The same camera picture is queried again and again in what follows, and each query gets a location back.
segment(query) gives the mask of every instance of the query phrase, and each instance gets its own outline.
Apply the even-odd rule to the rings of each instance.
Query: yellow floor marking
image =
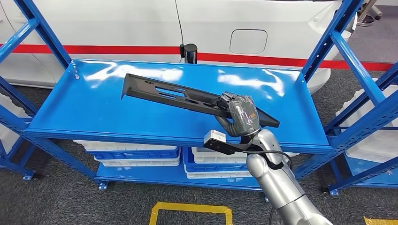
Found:
[[[228,209],[228,207],[226,206],[195,205],[195,204],[171,203],[171,202],[156,203],[156,205],[152,208],[149,225],[156,225],[156,221],[158,220],[159,210],[222,213],[225,214],[225,224],[232,225],[232,210]]]
[[[398,225],[398,220],[393,219],[368,219],[363,217],[366,225]]]

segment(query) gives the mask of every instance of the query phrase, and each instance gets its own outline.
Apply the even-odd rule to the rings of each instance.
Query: blue metal shelf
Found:
[[[183,163],[178,166],[106,167],[99,165],[96,179],[109,181],[170,184],[193,187],[222,188],[230,190],[262,191],[256,179],[212,178],[188,179]]]
[[[223,131],[212,115],[132,97],[120,100],[125,73],[212,93],[228,90],[251,95],[259,108],[281,121],[278,129],[269,129],[282,149],[288,146],[290,151],[318,154],[331,150],[300,72],[252,67],[73,60],[26,133],[47,138],[202,147],[209,130]],[[227,140],[240,141],[232,137]]]
[[[231,91],[251,95],[256,105],[280,120],[279,128],[270,128],[284,151],[313,153],[295,170],[297,179],[314,172],[328,162],[337,170],[334,158],[398,117],[398,91],[384,98],[381,90],[398,76],[398,63],[377,82],[353,54],[341,33],[353,19],[363,0],[343,0],[307,63],[300,71],[273,68],[228,67],[173,63],[143,63],[107,60],[74,60],[63,49],[32,0],[14,0],[28,22],[6,45],[0,47],[0,62],[33,29],[43,38],[66,71],[49,98],[37,109],[4,79],[0,85],[34,116],[28,125],[0,106],[0,122],[22,138],[86,175],[106,189],[107,180],[149,182],[259,190],[253,178],[192,179],[177,167],[104,167],[97,174],[52,143],[48,138],[93,141],[163,144],[200,147],[210,129],[222,131],[213,116],[148,102],[137,98],[120,100],[126,73],[146,76],[221,94]],[[306,82],[333,46],[341,52],[365,93],[322,128]],[[352,126],[338,133],[339,125],[368,100],[375,107]],[[237,138],[228,137],[230,142]],[[337,177],[331,193],[374,178],[398,167],[398,158],[376,165],[345,180]]]

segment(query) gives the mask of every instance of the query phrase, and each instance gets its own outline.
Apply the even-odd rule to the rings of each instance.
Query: blue metal shelf surface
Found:
[[[364,172],[370,168],[373,168],[380,163],[351,158],[344,154],[348,168],[350,169],[351,176],[355,176],[361,172]],[[368,187],[368,188],[398,188],[398,168],[392,169],[387,172],[383,172],[377,176],[363,180],[354,186]]]
[[[26,133],[36,137],[201,147],[209,130],[223,131],[212,115],[133,97],[120,100],[126,73],[215,94],[230,91],[250,95],[260,109],[281,121],[279,128],[269,129],[282,148],[286,144],[291,146],[289,151],[300,153],[330,150],[300,71],[253,67],[73,60]],[[240,141],[232,137],[227,140]]]
[[[188,179],[183,163],[178,166],[106,167],[99,165],[96,179],[180,186],[262,191],[254,177]]]

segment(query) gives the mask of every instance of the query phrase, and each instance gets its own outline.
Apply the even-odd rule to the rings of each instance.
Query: blue shelf frame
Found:
[[[67,68],[71,62],[70,57],[63,49],[61,43],[34,5],[33,1],[14,1],[28,18],[28,22],[0,48],[0,62],[2,62],[2,60],[4,60],[4,58],[10,54],[32,30],[35,29],[49,46],[62,66]],[[342,1],[339,10],[335,13],[330,25],[325,30],[325,33],[321,37],[301,73],[305,80],[309,81],[328,52],[335,45],[342,54],[344,60],[347,61],[347,64],[350,66],[365,92],[324,128],[325,135],[328,138],[330,145],[330,150],[324,152],[324,154],[314,154],[305,163],[300,165],[294,172],[297,179],[302,179],[328,162],[331,163],[332,168],[335,170],[337,165],[334,158],[344,153],[347,149],[375,131],[383,129],[387,123],[398,117],[398,92],[393,93],[389,97],[384,97],[382,93],[384,88],[396,81],[398,75],[398,63],[388,70],[380,79],[374,82],[348,44],[341,37],[341,33],[352,20],[362,2],[363,0]],[[0,85],[15,99],[17,99],[29,111],[31,116],[36,114],[37,109],[2,78],[0,78]],[[373,102],[375,105],[374,109],[369,111],[352,126],[346,127],[344,132],[339,133],[338,130],[341,129],[339,125],[368,100]],[[2,106],[0,106],[0,122],[9,129],[18,133],[22,138],[40,147],[42,150],[56,157],[78,172],[86,175],[89,179],[99,184],[100,189],[107,188],[107,181],[105,180],[113,180],[106,179],[104,177],[96,177],[95,172],[82,165],[78,160],[52,143],[46,137],[37,137],[26,133],[25,130],[28,127],[27,122],[16,117]],[[337,183],[330,185],[329,191],[331,194],[337,194],[340,189],[354,185],[372,176],[377,176],[378,174],[386,170],[396,168],[397,166],[398,158],[394,158],[386,163],[375,166],[345,180],[340,176],[337,176]]]

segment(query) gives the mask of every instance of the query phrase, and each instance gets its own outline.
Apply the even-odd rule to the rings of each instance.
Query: black cable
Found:
[[[256,153],[256,154],[259,154],[259,153],[275,153],[275,154],[284,155],[289,160],[288,165],[289,165],[290,170],[293,170],[293,161],[291,160],[291,157],[288,154],[284,153],[283,151],[242,151],[242,152],[243,153]]]
[[[274,208],[271,206],[271,212],[269,213],[269,218],[268,218],[268,225],[271,225],[272,223],[272,216],[274,215]]]

